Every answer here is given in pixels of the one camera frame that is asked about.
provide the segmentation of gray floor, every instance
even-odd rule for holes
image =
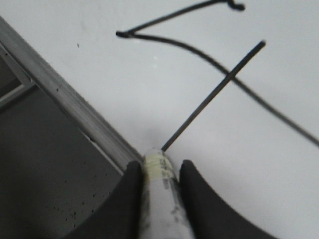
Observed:
[[[39,89],[0,110],[0,238],[60,238],[119,179]]]

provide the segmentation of metal edge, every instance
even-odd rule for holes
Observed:
[[[124,172],[140,154],[0,16],[0,43],[24,72],[73,120],[112,165]]]

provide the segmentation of white cylindrical object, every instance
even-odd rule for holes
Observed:
[[[139,239],[195,239],[169,159],[162,150],[144,156]]]

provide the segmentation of white surface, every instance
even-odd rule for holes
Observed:
[[[0,1],[0,15],[141,154],[161,147],[223,76],[181,49],[115,36],[193,0]],[[319,137],[319,2],[219,4],[143,32],[190,43]],[[319,149],[230,83],[168,150],[281,239],[319,238]]]

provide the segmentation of thin black rod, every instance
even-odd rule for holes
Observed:
[[[236,76],[236,74],[266,45],[264,41],[259,42],[236,66],[226,75],[218,86],[206,97],[206,99],[196,108],[196,110],[179,127],[172,137],[161,148],[166,151],[171,144],[180,136],[189,124],[202,112],[202,110],[217,96],[217,94]]]
[[[173,46],[177,46],[180,48],[183,48],[185,50],[188,50],[200,58],[207,61],[209,64],[214,66],[217,70],[222,72],[223,74],[227,75],[229,74],[229,71],[218,61],[213,59],[211,56],[207,55],[206,53],[198,50],[197,48],[188,45],[184,42],[176,41],[169,38],[164,37],[158,37],[158,36],[150,36],[150,35],[142,35],[142,34],[133,34],[130,36],[131,38],[138,38],[142,40],[150,40],[150,41],[157,41],[162,42],[166,44],[170,44]],[[261,96],[259,96],[256,92],[254,92],[251,88],[249,88],[245,83],[243,83],[240,79],[235,77],[233,79],[233,82],[242,89],[246,94],[248,94],[253,100],[255,100],[261,107],[266,109],[268,112],[270,112],[272,115],[277,117],[279,120],[281,120],[283,123],[290,126],[293,130],[298,132],[300,135],[302,135],[304,138],[315,144],[317,147],[319,147],[319,139],[317,139],[315,136],[313,136],[311,133],[309,133],[306,129],[302,128],[300,125],[298,125],[296,122],[294,122],[292,119],[281,113],[278,109],[273,107],[271,104],[266,102]]]
[[[126,31],[126,34],[131,34],[131,33],[134,33],[136,31],[139,31],[139,30],[142,30],[142,29],[145,29],[147,27],[150,27],[150,26],[153,26],[155,24],[158,24],[158,23],[161,23],[163,21],[167,21],[169,19],[172,19],[174,17],[177,17],[177,16],[180,16],[182,14],[185,14],[185,13],[188,13],[190,11],[194,11],[194,10],[197,10],[197,9],[200,9],[200,8],[203,8],[203,7],[206,7],[206,6],[209,6],[209,5],[213,5],[215,3],[219,3],[219,2],[228,2],[228,5],[232,8],[232,9],[236,9],[236,10],[244,10],[244,5],[242,4],[236,4],[233,0],[209,0],[209,1],[205,1],[205,2],[202,2],[202,3],[198,3],[198,4],[194,4],[192,6],[188,6],[188,7],[185,7],[181,10],[178,10],[178,11],[175,11],[175,12],[172,12],[168,15],[165,15],[165,16],[161,16],[157,19],[154,19],[152,21],[149,21],[149,22],[146,22],[142,25],[139,25],[139,26],[136,26],[132,29],[129,29]]]

